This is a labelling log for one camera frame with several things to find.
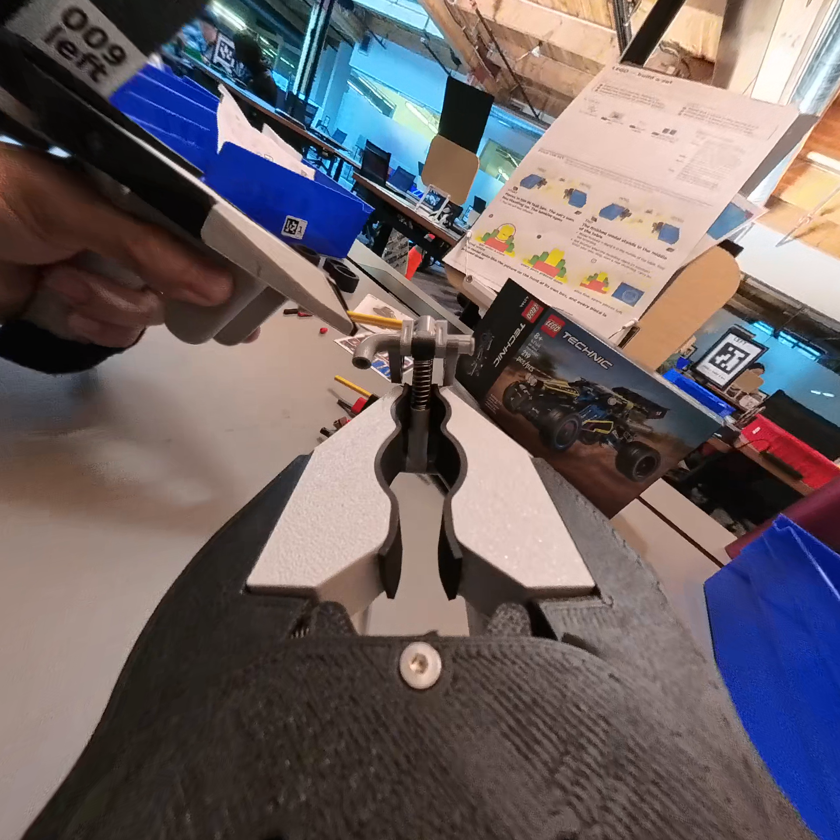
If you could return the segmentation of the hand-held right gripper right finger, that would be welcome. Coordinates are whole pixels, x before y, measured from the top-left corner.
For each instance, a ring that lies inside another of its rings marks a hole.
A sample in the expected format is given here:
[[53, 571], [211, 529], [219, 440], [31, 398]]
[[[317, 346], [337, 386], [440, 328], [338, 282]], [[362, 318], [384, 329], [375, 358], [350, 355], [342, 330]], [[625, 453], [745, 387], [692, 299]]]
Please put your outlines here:
[[447, 489], [438, 571], [482, 634], [505, 604], [590, 600], [596, 583], [529, 452], [450, 386], [438, 389], [438, 475]]

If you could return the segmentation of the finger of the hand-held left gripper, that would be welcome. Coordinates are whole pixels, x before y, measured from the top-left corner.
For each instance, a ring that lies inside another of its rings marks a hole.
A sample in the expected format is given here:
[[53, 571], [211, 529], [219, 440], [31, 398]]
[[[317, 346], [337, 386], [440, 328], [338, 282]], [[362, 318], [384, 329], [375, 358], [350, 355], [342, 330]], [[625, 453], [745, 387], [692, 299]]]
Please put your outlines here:
[[205, 245], [233, 265], [234, 291], [200, 312], [200, 335], [220, 337], [266, 291], [279, 293], [344, 334], [354, 325], [340, 289], [322, 268], [226, 202], [216, 203], [201, 231]]

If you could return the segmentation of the grey lego suspension assembly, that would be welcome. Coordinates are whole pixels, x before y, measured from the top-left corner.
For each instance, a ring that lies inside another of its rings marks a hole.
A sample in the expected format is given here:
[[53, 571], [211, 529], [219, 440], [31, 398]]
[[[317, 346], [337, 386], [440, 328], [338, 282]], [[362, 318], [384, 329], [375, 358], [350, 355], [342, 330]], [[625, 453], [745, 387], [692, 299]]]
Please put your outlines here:
[[408, 389], [409, 414], [406, 438], [406, 467], [421, 473], [429, 465], [429, 427], [432, 416], [434, 362], [443, 361], [444, 384], [455, 379], [461, 355], [475, 351], [475, 339], [462, 333], [449, 333], [446, 320], [422, 316], [403, 320], [398, 331], [378, 332], [363, 339], [353, 352], [353, 366], [365, 370], [372, 367], [378, 354], [388, 355], [391, 381], [402, 383], [404, 361], [413, 362], [412, 383]]

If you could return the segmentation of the person's left forearm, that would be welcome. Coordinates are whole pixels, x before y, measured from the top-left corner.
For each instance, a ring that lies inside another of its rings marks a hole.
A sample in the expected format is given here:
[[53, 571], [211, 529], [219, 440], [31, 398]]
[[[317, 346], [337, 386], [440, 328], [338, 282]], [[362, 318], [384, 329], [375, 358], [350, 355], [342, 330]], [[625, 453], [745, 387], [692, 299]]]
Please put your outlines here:
[[1, 359], [46, 375], [91, 371], [124, 351], [124, 348], [63, 339], [22, 319], [1, 327]]

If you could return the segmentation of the lego chassis assembly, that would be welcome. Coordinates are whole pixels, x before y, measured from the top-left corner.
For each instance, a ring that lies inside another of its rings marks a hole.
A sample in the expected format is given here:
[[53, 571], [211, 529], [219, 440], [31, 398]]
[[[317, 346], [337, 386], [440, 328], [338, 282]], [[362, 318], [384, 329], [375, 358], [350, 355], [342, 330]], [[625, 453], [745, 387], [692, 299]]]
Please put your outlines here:
[[330, 438], [338, 433], [380, 399], [375, 392], [369, 391], [340, 374], [336, 374], [333, 381], [339, 387], [333, 395], [341, 414], [331, 425], [322, 426], [319, 429], [318, 433], [322, 438]]

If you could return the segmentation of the lego set box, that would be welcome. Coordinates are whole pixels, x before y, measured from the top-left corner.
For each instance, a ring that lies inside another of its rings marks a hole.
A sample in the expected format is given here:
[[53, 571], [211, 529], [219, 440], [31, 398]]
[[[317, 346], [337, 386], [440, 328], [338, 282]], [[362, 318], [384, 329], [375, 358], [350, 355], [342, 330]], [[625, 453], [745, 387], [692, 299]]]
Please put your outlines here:
[[722, 418], [508, 279], [456, 378], [511, 438], [614, 518]]

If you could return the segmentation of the person's left hand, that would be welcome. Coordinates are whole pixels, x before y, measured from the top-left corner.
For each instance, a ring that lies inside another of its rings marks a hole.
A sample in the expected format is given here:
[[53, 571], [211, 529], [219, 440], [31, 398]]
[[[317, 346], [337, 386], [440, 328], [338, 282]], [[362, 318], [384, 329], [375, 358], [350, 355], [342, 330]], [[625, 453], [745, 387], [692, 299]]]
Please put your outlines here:
[[59, 334], [130, 347], [163, 323], [166, 301], [225, 303], [233, 280], [168, 231], [112, 205], [48, 154], [2, 144], [1, 322], [42, 290], [65, 310]]

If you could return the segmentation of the blue bin with marker tag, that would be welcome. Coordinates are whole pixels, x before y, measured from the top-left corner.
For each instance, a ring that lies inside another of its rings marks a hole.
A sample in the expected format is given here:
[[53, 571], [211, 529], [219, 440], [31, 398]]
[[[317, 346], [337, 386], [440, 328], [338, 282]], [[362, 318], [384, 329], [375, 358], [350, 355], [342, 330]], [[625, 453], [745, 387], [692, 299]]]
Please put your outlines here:
[[345, 258], [373, 207], [320, 171], [313, 177], [226, 142], [208, 163], [204, 182], [289, 245]]

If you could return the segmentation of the blue storage bin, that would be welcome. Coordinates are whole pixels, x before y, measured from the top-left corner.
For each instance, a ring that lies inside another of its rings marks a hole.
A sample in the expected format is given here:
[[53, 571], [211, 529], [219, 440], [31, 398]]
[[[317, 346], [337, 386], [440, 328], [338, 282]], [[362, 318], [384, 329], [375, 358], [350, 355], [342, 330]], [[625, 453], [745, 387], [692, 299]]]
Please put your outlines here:
[[219, 100], [194, 80], [147, 64], [111, 95], [110, 103], [199, 174], [215, 160]]

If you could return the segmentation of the sticker sheet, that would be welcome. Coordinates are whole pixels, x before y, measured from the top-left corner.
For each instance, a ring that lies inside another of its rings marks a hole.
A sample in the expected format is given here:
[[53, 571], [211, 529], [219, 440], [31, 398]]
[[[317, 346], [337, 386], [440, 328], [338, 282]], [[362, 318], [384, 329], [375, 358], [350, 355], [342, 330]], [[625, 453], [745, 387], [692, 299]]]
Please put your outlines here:
[[[333, 342], [336, 343], [341, 349], [349, 354], [354, 354], [356, 349], [358, 348], [359, 344], [374, 334], [380, 334], [382, 331], [376, 332], [371, 331], [368, 329], [361, 329], [353, 336], [342, 337], [334, 339]], [[391, 380], [391, 366], [389, 362], [389, 355], [387, 352], [381, 351], [374, 356], [374, 359], [371, 363], [371, 370], [378, 373], [380, 376], [384, 377], [387, 380]], [[405, 357], [403, 360], [403, 374], [406, 375], [413, 369], [413, 359], [411, 357]]]

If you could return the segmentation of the black and tan sign board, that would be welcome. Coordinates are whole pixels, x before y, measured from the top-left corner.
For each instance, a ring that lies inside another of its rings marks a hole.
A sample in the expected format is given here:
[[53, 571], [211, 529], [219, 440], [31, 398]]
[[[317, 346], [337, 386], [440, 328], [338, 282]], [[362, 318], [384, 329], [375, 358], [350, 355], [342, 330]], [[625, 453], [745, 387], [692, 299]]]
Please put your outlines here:
[[478, 150], [494, 101], [483, 90], [447, 78], [437, 133], [419, 174], [425, 191], [464, 205], [479, 169]]

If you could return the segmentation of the tan poster backboard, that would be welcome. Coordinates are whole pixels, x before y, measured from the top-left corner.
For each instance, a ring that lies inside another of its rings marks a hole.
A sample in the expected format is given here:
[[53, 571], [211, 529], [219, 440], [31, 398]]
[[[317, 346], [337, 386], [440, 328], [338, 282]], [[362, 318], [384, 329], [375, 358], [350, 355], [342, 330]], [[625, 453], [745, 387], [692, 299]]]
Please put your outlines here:
[[677, 272], [623, 344], [623, 354], [655, 371], [690, 346], [700, 328], [738, 291], [741, 251], [740, 245], [724, 239]]

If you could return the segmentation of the red storage bin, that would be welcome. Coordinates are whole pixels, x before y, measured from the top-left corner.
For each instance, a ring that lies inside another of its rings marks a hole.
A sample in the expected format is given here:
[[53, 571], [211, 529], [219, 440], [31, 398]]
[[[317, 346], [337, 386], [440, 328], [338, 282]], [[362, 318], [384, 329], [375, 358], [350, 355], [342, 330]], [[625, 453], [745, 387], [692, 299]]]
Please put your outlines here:
[[799, 481], [812, 490], [839, 477], [839, 467], [830, 458], [762, 414], [742, 429], [741, 436], [762, 456], [769, 455], [788, 466], [799, 475]]

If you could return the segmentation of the blue bin with dividers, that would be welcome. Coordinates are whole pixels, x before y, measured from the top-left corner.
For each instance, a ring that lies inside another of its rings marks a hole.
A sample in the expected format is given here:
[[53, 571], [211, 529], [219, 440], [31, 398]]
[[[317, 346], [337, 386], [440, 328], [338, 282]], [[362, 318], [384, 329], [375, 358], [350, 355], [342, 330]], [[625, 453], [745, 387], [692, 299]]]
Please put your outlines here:
[[704, 583], [712, 651], [774, 781], [839, 838], [839, 558], [776, 519]]

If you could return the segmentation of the instruction poster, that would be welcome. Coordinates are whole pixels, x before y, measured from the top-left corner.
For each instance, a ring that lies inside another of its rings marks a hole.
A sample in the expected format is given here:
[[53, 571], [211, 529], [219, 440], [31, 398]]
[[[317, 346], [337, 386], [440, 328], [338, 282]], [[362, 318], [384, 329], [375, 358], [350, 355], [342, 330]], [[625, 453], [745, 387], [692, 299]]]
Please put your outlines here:
[[638, 319], [800, 117], [618, 64], [553, 121], [446, 255], [514, 280], [603, 339]]

